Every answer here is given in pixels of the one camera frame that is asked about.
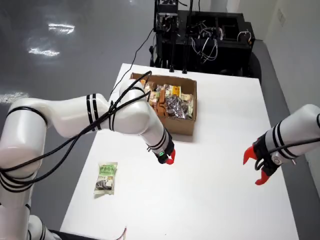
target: black cable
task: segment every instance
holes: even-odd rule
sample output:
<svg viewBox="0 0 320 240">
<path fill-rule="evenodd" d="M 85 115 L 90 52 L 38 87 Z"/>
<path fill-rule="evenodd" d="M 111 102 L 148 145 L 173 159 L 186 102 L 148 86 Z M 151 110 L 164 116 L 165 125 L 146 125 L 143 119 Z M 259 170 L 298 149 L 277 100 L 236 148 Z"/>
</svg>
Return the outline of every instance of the black cable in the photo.
<svg viewBox="0 0 320 240">
<path fill-rule="evenodd" d="M 121 81 L 122 81 L 122 79 L 125 77 L 125 75 L 131 70 L 131 68 L 132 68 L 132 66 L 133 66 L 133 64 L 134 64 L 134 62 L 135 62 L 135 60 L 136 60 L 138 51 L 143 47 L 143 45 L 146 43 L 146 41 L 148 41 L 148 39 L 149 39 L 151 33 L 153 32 L 153 30 L 154 30 L 154 29 L 152 28 L 152 30 L 151 30 L 150 33 L 148 34 L 148 37 L 146 38 L 146 40 L 144 40 L 144 42 L 143 42 L 143 43 L 141 44 L 141 46 L 137 49 L 137 51 L 135 51 L 134 58 L 133 58 L 133 61 L 132 61 L 132 63 L 131 63 L 131 66 L 130 66 L 129 70 L 126 71 L 125 74 L 123 74 L 123 76 L 122 76 L 122 78 L 120 79 L 120 81 L 117 82 L 117 84 L 114 86 L 114 88 L 113 88 L 112 91 L 110 92 L 110 95 L 114 92 L 114 90 L 116 89 L 116 87 L 118 86 L 118 84 L 121 83 Z"/>
<path fill-rule="evenodd" d="M 276 148 L 269 150 L 268 154 L 272 154 L 272 153 L 279 151 L 281 149 L 287 149 L 287 148 L 291 148 L 291 147 L 296 147 L 296 146 L 305 145 L 305 144 L 312 144 L 312 143 L 316 143 L 316 142 L 320 142 L 320 137 L 307 139 L 307 140 L 301 140 L 301 141 L 295 141 L 293 143 L 285 144 L 283 146 L 279 146 L 279 147 L 276 147 Z"/>
<path fill-rule="evenodd" d="M 39 157 L 36 157 L 34 159 L 31 159 L 25 163 L 22 163 L 22 164 L 19 164 L 17 166 L 14 166 L 14 167 L 10 167 L 10 168 L 0 168 L 0 173 L 9 181 L 15 183 L 15 184 L 18 184 L 18 185 L 12 185 L 12 184 L 9 184 L 7 182 L 5 182 L 4 180 L 2 180 L 5 184 L 3 184 L 3 182 L 1 181 L 1 185 L 3 187 L 5 187 L 5 185 L 13 188 L 13 189 L 20 189 L 20 190 L 13 190 L 12 192 L 16 192 L 16 193 L 19 193 L 19 192 L 23 192 L 27 189 L 29 189 L 29 187 L 31 187 L 32 184 L 34 183 L 37 183 L 45 178 L 47 178 L 48 176 L 50 176 L 53 172 L 55 172 L 60 166 L 61 164 L 66 160 L 66 158 L 68 157 L 68 155 L 70 154 L 71 150 L 73 149 L 73 147 L 75 146 L 76 142 L 79 140 L 79 138 L 86 134 L 87 132 L 91 131 L 92 129 L 94 129 L 97 125 L 101 124 L 102 122 L 104 122 L 106 119 L 108 119 L 112 114 L 115 114 L 118 110 L 124 108 L 125 106 L 135 102 L 135 101 L 138 101 L 140 99 L 143 99 L 144 97 L 148 96 L 148 98 L 150 97 L 150 94 L 151 92 L 147 92 L 147 93 L 144 93 L 134 99 L 131 99 L 125 103 L 123 103 L 122 105 L 120 105 L 119 107 L 117 107 L 117 104 L 121 101 L 121 99 L 127 94 L 127 92 L 129 90 L 131 90 L 134 85 L 139 82 L 141 79 L 143 79 L 145 76 L 148 76 L 148 75 L 151 75 L 152 72 L 151 71 L 148 71 L 146 72 L 145 74 L 143 74 L 141 77 L 139 77 L 138 79 L 136 79 L 135 81 L 133 81 L 133 83 L 125 90 L 123 91 L 123 93 L 121 94 L 121 96 L 115 101 L 115 103 L 110 106 L 109 110 L 104 113 L 101 117 L 99 117 L 97 120 L 95 120 L 93 123 L 91 123 L 90 125 L 88 125 L 87 127 L 85 127 L 78 135 L 68 139 L 67 141 L 65 141 L 63 144 L 61 144 L 60 146 L 58 146 L 57 148 L 55 148 L 54 150 L 46 153 L 46 154 L 43 154 L 42 156 L 39 156 Z M 38 160 L 41 160 L 47 156 L 50 156 L 52 155 L 53 153 L 57 152 L 58 150 L 62 149 L 64 146 L 66 146 L 68 143 L 72 142 L 72 144 L 70 145 L 70 147 L 68 148 L 67 152 L 64 154 L 64 156 L 62 157 L 62 159 L 50 170 L 48 171 L 47 173 L 45 173 L 44 175 L 38 177 L 38 178 L 35 178 L 35 179 L 32 179 L 32 180 L 28 180 L 28 181 L 21 181 L 21 180 L 18 180 L 14 177 L 11 177 L 9 176 L 6 172 L 10 172 L 10 171 L 13 171 L 13 170 L 17 170 L 17 169 L 20 169 L 26 165 L 29 165 L 31 163 L 34 163 L 35 161 L 38 161 Z"/>
<path fill-rule="evenodd" d="M 183 3 L 183 2 L 180 2 L 180 1 L 178 1 L 181 5 L 183 5 L 183 6 L 185 6 L 185 7 L 188 7 L 188 5 L 187 4 L 185 4 L 185 3 Z"/>
<path fill-rule="evenodd" d="M 307 140 L 296 141 L 296 142 L 293 142 L 293 143 L 285 144 L 283 146 L 275 147 L 275 148 L 269 150 L 268 154 L 272 154 L 272 153 L 277 152 L 277 151 L 279 151 L 281 149 L 287 149 L 287 148 L 291 148 L 291 147 L 296 147 L 296 146 L 305 145 L 305 144 L 312 144 L 312 143 L 317 143 L 317 142 L 320 142 L 320 137 L 307 139 Z M 262 159 L 255 161 L 254 169 L 257 170 L 257 171 L 260 170 L 261 167 L 264 165 L 264 162 L 260 163 L 261 160 Z"/>
</svg>

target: black machine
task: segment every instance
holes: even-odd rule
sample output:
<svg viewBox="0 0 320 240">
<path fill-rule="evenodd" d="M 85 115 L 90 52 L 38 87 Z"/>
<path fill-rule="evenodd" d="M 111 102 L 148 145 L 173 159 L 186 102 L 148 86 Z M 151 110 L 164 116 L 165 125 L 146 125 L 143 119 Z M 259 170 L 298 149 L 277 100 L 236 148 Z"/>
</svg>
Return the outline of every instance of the black machine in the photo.
<svg viewBox="0 0 320 240">
<path fill-rule="evenodd" d="M 188 71 L 249 76 L 255 35 L 242 13 L 178 10 L 178 0 L 155 0 L 155 46 L 150 65 Z"/>
</svg>

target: black metal frame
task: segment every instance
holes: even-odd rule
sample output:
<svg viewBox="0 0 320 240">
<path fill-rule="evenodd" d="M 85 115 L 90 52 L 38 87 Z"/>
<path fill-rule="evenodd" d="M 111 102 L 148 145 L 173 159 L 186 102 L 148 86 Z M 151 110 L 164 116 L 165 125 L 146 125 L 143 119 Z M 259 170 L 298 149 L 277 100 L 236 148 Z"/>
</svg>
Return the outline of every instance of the black metal frame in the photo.
<svg viewBox="0 0 320 240">
<path fill-rule="evenodd" d="M 192 12 L 193 0 L 190 1 L 190 9 L 188 11 L 178 10 L 177 15 L 174 14 L 173 27 L 169 32 L 164 32 L 159 26 L 156 26 L 157 17 L 163 12 L 155 0 L 154 7 L 154 31 L 156 32 L 156 50 L 157 59 L 155 66 L 159 68 L 170 68 L 173 72 L 174 68 L 182 70 L 185 74 L 187 69 L 193 72 L 215 73 L 220 74 L 228 72 L 230 75 L 238 75 L 242 71 L 245 76 L 248 71 L 248 65 L 252 53 L 252 47 L 255 42 L 255 35 L 250 22 L 245 22 L 242 13 L 225 13 L 225 12 Z M 218 58 L 215 61 L 207 61 L 200 65 L 197 63 L 196 53 L 191 48 L 190 32 L 191 25 L 199 21 L 199 19 L 208 19 L 213 24 L 212 27 L 222 28 L 225 37 L 223 40 L 217 38 L 218 43 Z M 251 40 L 248 42 L 248 36 L 239 36 L 239 32 L 249 31 Z M 205 39 L 196 39 L 196 44 L 203 47 Z M 213 48 L 214 41 L 209 41 L 206 48 Z"/>
</svg>

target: black stripe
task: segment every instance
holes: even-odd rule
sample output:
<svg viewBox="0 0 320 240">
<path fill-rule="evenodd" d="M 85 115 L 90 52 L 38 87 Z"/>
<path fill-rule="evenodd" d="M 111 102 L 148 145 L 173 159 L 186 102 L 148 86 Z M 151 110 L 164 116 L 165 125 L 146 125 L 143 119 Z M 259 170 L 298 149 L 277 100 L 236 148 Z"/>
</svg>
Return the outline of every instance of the black stripe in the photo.
<svg viewBox="0 0 320 240">
<path fill-rule="evenodd" d="M 138 86 L 132 86 L 132 87 L 129 89 L 129 91 L 130 91 L 130 90 L 140 90 L 140 91 L 143 92 L 143 94 L 145 94 L 145 91 L 144 91 L 143 89 L 141 89 L 140 87 L 138 87 Z"/>
<path fill-rule="evenodd" d="M 320 113 L 316 116 L 316 124 L 318 124 L 318 127 L 320 128 L 320 120 L 319 120 L 319 117 L 320 117 Z"/>
<path fill-rule="evenodd" d="M 112 107 L 113 105 L 114 105 L 114 101 L 111 100 L 110 107 L 109 107 L 109 111 L 110 111 L 110 109 L 111 109 L 111 107 Z M 110 129 L 110 130 L 112 130 L 112 129 L 111 129 L 111 117 L 112 117 L 112 115 L 109 117 L 109 129 Z"/>
<path fill-rule="evenodd" d="M 46 226 L 45 226 L 45 225 L 43 225 L 43 227 L 44 227 L 43 240 L 45 240 L 45 238 L 46 238 Z"/>
<path fill-rule="evenodd" d="M 116 112 L 117 112 L 117 108 L 114 108 L 114 114 L 113 114 L 113 118 L 112 118 L 112 131 L 115 131 L 115 118 L 116 118 Z"/>
<path fill-rule="evenodd" d="M 6 117 L 8 117 L 10 114 L 12 114 L 12 113 L 14 113 L 15 111 L 18 111 L 18 110 L 28 110 L 28 111 L 31 111 L 33 113 L 36 113 L 44 120 L 45 124 L 48 125 L 48 121 L 47 121 L 45 115 L 43 115 L 40 111 L 38 111 L 37 109 L 35 109 L 33 107 L 30 107 L 30 106 L 18 106 L 18 107 L 15 107 L 14 109 L 12 109 L 11 111 L 8 112 Z"/>
<path fill-rule="evenodd" d="M 42 221 L 41 221 L 41 224 L 42 224 L 42 233 L 41 233 L 41 236 L 40 236 L 40 240 L 44 240 L 45 225 L 44 225 L 44 223 Z"/>
<path fill-rule="evenodd" d="M 29 211 L 31 211 L 31 207 L 28 203 L 25 206 L 29 209 Z"/>
<path fill-rule="evenodd" d="M 91 107 L 90 107 L 90 95 L 86 96 L 86 110 L 88 112 L 88 118 L 89 118 L 89 123 L 92 124 L 92 114 L 91 114 Z"/>
<path fill-rule="evenodd" d="M 29 188 L 32 187 L 32 184 L 30 184 L 30 185 L 29 185 L 28 187 L 26 187 L 26 188 L 19 189 L 19 190 L 12 190 L 12 189 L 8 188 L 8 187 L 5 185 L 5 184 L 8 184 L 8 183 L 4 181 L 4 179 L 2 178 L 2 175 L 1 175 L 1 174 L 0 174 L 0 184 L 1 184 L 1 186 L 2 186 L 5 190 L 7 190 L 8 192 L 11 192 L 11 193 L 22 193 L 22 192 L 24 192 L 24 191 L 26 191 L 26 190 L 28 190 Z"/>
<path fill-rule="evenodd" d="M 281 146 L 283 146 L 283 145 L 285 145 L 285 143 L 284 143 L 284 141 L 282 140 L 281 133 L 280 133 L 280 124 L 281 124 L 281 123 L 282 123 L 282 121 L 279 122 L 279 124 L 278 124 L 277 133 L 278 133 L 279 142 L 280 142 Z M 284 150 L 290 157 L 292 157 L 292 158 L 297 158 L 297 157 L 298 157 L 297 155 L 294 155 L 291 151 L 289 151 L 288 148 L 284 148 L 283 150 Z"/>
<path fill-rule="evenodd" d="M 24 176 L 24 177 L 14 177 L 14 179 L 28 179 L 28 178 L 32 177 L 33 174 L 34 173 L 31 173 L 30 175 Z"/>
<path fill-rule="evenodd" d="M 277 142 L 277 139 L 276 139 L 276 128 L 278 127 L 278 125 L 280 124 L 281 122 L 279 122 L 277 125 L 274 126 L 273 130 L 272 130 L 272 138 L 273 138 L 273 143 L 275 145 L 275 147 L 279 147 L 278 145 L 278 142 Z M 290 157 L 287 157 L 283 152 L 282 150 L 279 150 L 278 151 L 282 157 L 284 157 L 285 159 L 290 159 Z"/>
<path fill-rule="evenodd" d="M 164 142 L 166 141 L 167 139 L 167 134 L 166 134 L 166 129 L 165 127 L 163 127 L 163 134 L 162 134 L 162 138 L 161 140 L 156 144 L 156 145 L 153 145 L 153 146 L 149 146 L 150 149 L 152 150 L 158 150 L 159 148 L 162 147 L 162 145 L 164 144 Z"/>
<path fill-rule="evenodd" d="M 94 117 L 95 120 L 99 118 L 98 110 L 97 110 L 97 101 L 96 101 L 96 94 L 92 94 L 92 105 L 93 105 L 93 111 L 94 111 Z M 100 124 L 97 125 L 98 130 L 101 130 Z"/>
</svg>

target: white wall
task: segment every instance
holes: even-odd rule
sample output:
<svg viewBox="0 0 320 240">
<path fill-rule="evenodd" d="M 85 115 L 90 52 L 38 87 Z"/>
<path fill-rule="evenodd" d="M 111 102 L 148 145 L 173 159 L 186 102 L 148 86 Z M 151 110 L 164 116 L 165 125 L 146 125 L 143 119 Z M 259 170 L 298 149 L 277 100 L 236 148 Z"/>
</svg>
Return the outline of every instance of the white wall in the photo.
<svg viewBox="0 0 320 240">
<path fill-rule="evenodd" d="M 240 0 L 228 0 L 226 3 L 226 9 L 229 13 L 237 13 Z"/>
<path fill-rule="evenodd" d="M 305 104 L 320 107 L 320 1 L 279 0 L 265 42 L 290 112 Z M 306 158 L 320 195 L 320 149 Z"/>
<path fill-rule="evenodd" d="M 199 0 L 193 0 L 193 5 L 192 5 L 192 10 L 193 11 L 198 11 L 198 1 Z M 179 10 L 189 10 L 190 7 L 190 0 L 180 0 L 180 2 L 188 5 L 188 7 L 183 6 L 179 4 Z M 210 12 L 211 9 L 211 0 L 200 0 L 200 10 L 201 12 Z"/>
<path fill-rule="evenodd" d="M 246 22 L 251 22 L 256 39 L 266 38 L 277 0 L 228 0 L 229 13 L 243 13 Z"/>
</svg>

